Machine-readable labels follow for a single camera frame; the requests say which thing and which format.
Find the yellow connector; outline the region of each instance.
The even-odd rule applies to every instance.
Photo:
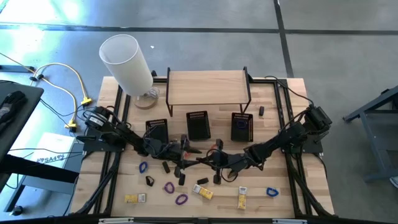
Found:
[[[77,124],[74,123],[72,120],[69,121],[69,123],[67,125],[64,126],[65,128],[69,128],[70,132],[75,133],[76,129],[77,129]]]
[[[81,102],[82,105],[89,105],[93,100],[91,98],[88,97],[84,97],[83,101]]]

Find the yellow cable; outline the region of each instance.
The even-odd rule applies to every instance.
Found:
[[[69,69],[72,70],[73,72],[75,72],[75,74],[77,75],[77,77],[78,77],[78,79],[79,79],[80,86],[81,86],[81,90],[82,90],[82,92],[83,92],[83,96],[84,96],[84,98],[87,98],[86,90],[85,90],[85,87],[83,86],[83,81],[81,80],[80,74],[79,74],[75,69],[73,69],[71,66],[65,65],[64,63],[54,62],[54,63],[48,63],[48,64],[46,64],[46,65],[43,65],[43,66],[41,66],[40,68],[38,68],[38,69],[33,73],[33,77],[36,77],[36,74],[39,72],[40,69],[45,68],[45,67],[48,67],[48,66],[50,66],[50,65],[62,65],[62,66],[64,66],[64,67],[69,68]]]
[[[75,121],[75,119],[76,119],[76,113],[77,113],[77,110],[76,110],[76,98],[75,98],[68,90],[66,90],[66,89],[64,89],[64,88],[62,88],[62,87],[60,87],[60,86],[54,85],[53,83],[51,83],[50,81],[48,81],[48,80],[45,79],[45,78],[42,78],[42,79],[43,79],[43,81],[45,81],[45,82],[47,82],[48,84],[54,86],[55,88],[58,88],[58,89],[60,89],[60,90],[65,91],[66,93],[68,93],[68,94],[72,97],[72,99],[73,99],[73,107],[74,107],[75,109],[73,110],[73,111],[74,111],[74,114],[73,114],[73,116],[72,116],[71,121]]]
[[[41,66],[40,68],[38,68],[36,71],[33,71],[33,70],[31,70],[30,68],[26,67],[25,65],[23,65],[23,64],[17,62],[16,60],[14,60],[14,59],[8,57],[7,55],[4,55],[4,54],[1,53],[1,52],[0,52],[0,54],[1,54],[2,56],[4,56],[4,57],[8,58],[9,60],[12,60],[13,62],[19,64],[20,66],[24,67],[26,70],[32,72],[32,73],[33,73],[33,77],[36,77],[36,74],[38,73],[38,71],[39,71],[40,69],[43,69],[43,68],[48,67],[48,66],[50,66],[50,65],[62,65],[62,66],[64,66],[64,67],[69,68],[70,70],[72,70],[73,72],[75,72],[75,74],[77,75],[77,77],[78,77],[78,79],[79,79],[80,86],[81,86],[81,90],[82,90],[83,96],[84,96],[83,102],[85,102],[85,101],[91,101],[91,99],[89,99],[89,98],[87,97],[86,90],[85,90],[85,88],[84,88],[84,86],[83,86],[83,81],[81,80],[80,74],[79,74],[75,69],[73,69],[71,66],[65,65],[65,64],[63,64],[63,63],[54,62],[54,63],[48,63],[48,64],[46,64],[46,65],[43,65],[43,66]],[[64,92],[68,93],[68,94],[72,97],[72,100],[73,100],[73,107],[74,107],[74,114],[73,114],[73,116],[72,116],[72,119],[69,121],[69,124],[73,124],[73,122],[76,120],[76,114],[77,114],[77,110],[76,110],[76,98],[75,98],[68,90],[66,90],[66,89],[64,89],[64,88],[62,88],[62,87],[60,87],[60,86],[57,86],[57,85],[51,83],[51,82],[48,81],[46,78],[42,78],[42,79],[43,79],[45,82],[47,82],[48,84],[52,85],[53,87],[58,88],[58,89],[60,89],[60,90],[63,90]]]
[[[82,92],[83,92],[83,96],[84,96],[85,98],[87,98],[86,90],[85,90],[85,88],[84,88],[84,86],[83,86],[83,81],[81,80],[80,74],[79,74],[75,69],[73,69],[71,66],[65,65],[65,64],[62,64],[62,63],[57,63],[57,62],[55,62],[55,63],[49,63],[49,64],[46,64],[46,65],[43,65],[43,66],[41,66],[40,68],[38,68],[36,71],[33,71],[32,69],[26,67],[25,65],[23,65],[23,64],[21,64],[21,63],[19,63],[19,62],[17,62],[17,61],[14,60],[14,59],[8,57],[7,55],[4,55],[4,54],[1,53],[1,52],[0,52],[0,54],[3,55],[4,57],[8,58],[9,60],[12,60],[13,62],[17,63],[18,65],[24,67],[26,70],[32,72],[32,73],[33,73],[33,77],[36,77],[36,74],[37,74],[37,72],[38,72],[40,69],[42,69],[42,68],[44,68],[44,67],[47,67],[47,66],[49,66],[49,65],[63,65],[63,66],[65,66],[65,67],[69,68],[70,70],[72,70],[72,71],[74,71],[74,72],[76,73],[76,75],[77,75],[77,77],[79,78],[79,81],[80,81],[80,85],[81,85],[81,90],[82,90]]]

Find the lamp base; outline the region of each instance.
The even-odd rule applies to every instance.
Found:
[[[132,101],[137,108],[141,110],[148,110],[156,105],[158,98],[159,89],[152,87],[148,93],[145,93],[143,96],[132,97]]]

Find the lamp shade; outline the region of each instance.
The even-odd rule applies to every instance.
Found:
[[[140,96],[152,87],[152,75],[134,37],[110,37],[99,48],[99,57],[128,95]]]

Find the wooden plank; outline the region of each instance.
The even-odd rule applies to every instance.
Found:
[[[288,84],[293,91],[306,95],[303,79],[288,79]],[[272,85],[252,84],[252,103],[247,113],[254,117],[254,142],[232,142],[231,113],[239,111],[238,105],[207,105],[207,106],[178,106],[174,109],[174,116],[170,118],[165,104],[165,84],[155,83],[160,90],[159,101],[155,107],[149,110],[137,109],[131,103],[128,121],[132,124],[132,130],[142,136],[145,131],[145,122],[152,119],[167,118],[170,139],[179,139],[181,134],[187,134],[187,122],[185,114],[192,111],[207,110],[209,115],[211,139],[201,142],[191,142],[192,147],[200,149],[202,154],[192,154],[187,159],[195,159],[196,156],[204,156],[204,153],[215,143],[216,138],[224,141],[224,149],[228,153],[239,153],[246,146],[256,142],[264,142],[274,137],[279,129],[279,118],[275,102],[275,94]],[[118,84],[112,77],[105,77],[98,104],[108,106],[114,104]],[[308,102],[290,93],[294,114],[305,109]],[[264,116],[258,116],[260,106],[265,107]],[[81,167],[81,174],[75,190],[71,211],[78,210],[91,196],[98,185],[103,160],[102,152],[94,152],[87,158]],[[139,164],[147,161],[149,169],[145,174],[139,173]],[[328,183],[326,181],[323,166],[313,155],[303,155],[303,163],[308,187],[314,196],[326,210],[333,213]],[[169,162],[170,169],[175,165]],[[242,170],[239,177],[232,183],[222,181],[221,185],[212,183],[215,172],[203,164],[189,167],[184,171],[186,180],[184,186],[178,186],[178,179],[173,173],[166,174],[162,168],[162,161],[151,157],[138,156],[131,146],[123,152],[116,183],[112,216],[130,217],[241,217],[241,218],[291,218],[294,216],[292,199],[290,195],[289,180],[287,178],[286,163],[283,154],[275,151],[265,163],[264,170],[257,168]],[[150,175],[155,179],[153,187],[146,186],[145,176]],[[205,187],[214,191],[212,200],[207,200],[192,192],[192,187],[198,179],[207,177],[210,183]],[[176,192],[167,194],[162,187],[168,181],[176,186]],[[238,187],[248,187],[247,209],[237,209]],[[280,195],[275,198],[266,196],[266,187],[275,187]],[[147,202],[140,204],[124,203],[125,194],[147,194]],[[303,197],[298,190],[300,208],[304,211]],[[188,194],[188,202],[178,206],[175,199],[179,194]],[[108,196],[108,187],[103,197],[104,209]]]
[[[243,70],[170,72],[170,105],[246,104],[248,101]]]

